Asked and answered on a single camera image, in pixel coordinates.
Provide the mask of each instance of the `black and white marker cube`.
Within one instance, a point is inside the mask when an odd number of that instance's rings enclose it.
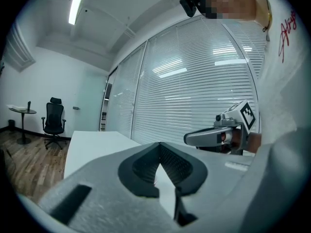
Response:
[[[233,118],[236,122],[244,124],[247,133],[250,133],[255,124],[255,115],[249,106],[247,100],[232,105],[229,109],[223,112],[225,118]]]

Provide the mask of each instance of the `small camera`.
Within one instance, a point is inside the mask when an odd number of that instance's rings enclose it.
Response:
[[[183,6],[189,17],[193,17],[196,12],[196,7],[193,0],[180,0],[181,6]]]

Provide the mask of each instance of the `round table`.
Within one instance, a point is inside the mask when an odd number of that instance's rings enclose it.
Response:
[[[24,116],[25,114],[36,114],[37,111],[34,111],[34,110],[22,110],[22,111],[19,111],[19,110],[15,110],[13,108],[9,108],[11,111],[14,111],[14,112],[18,112],[18,113],[21,113],[21,127],[22,127],[22,134],[21,134],[21,138],[17,139],[17,143],[20,144],[20,145],[25,145],[25,144],[29,144],[31,143],[31,139],[29,138],[26,138],[25,136],[25,131],[24,131]]]

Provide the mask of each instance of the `red script lettering on shirt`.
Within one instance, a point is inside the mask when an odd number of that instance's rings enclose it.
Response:
[[[286,27],[284,27],[284,24],[281,23],[281,36],[280,36],[280,43],[278,46],[278,55],[280,56],[282,54],[282,63],[284,62],[284,43],[285,40],[287,42],[287,46],[290,45],[290,42],[288,40],[288,35],[291,33],[291,23],[293,26],[293,30],[296,30],[296,13],[294,10],[291,11],[291,17],[288,18],[287,20],[285,19],[285,25]]]

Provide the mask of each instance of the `white desk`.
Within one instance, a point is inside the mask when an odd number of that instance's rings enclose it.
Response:
[[[96,158],[140,146],[119,132],[75,131],[72,135],[64,178]]]

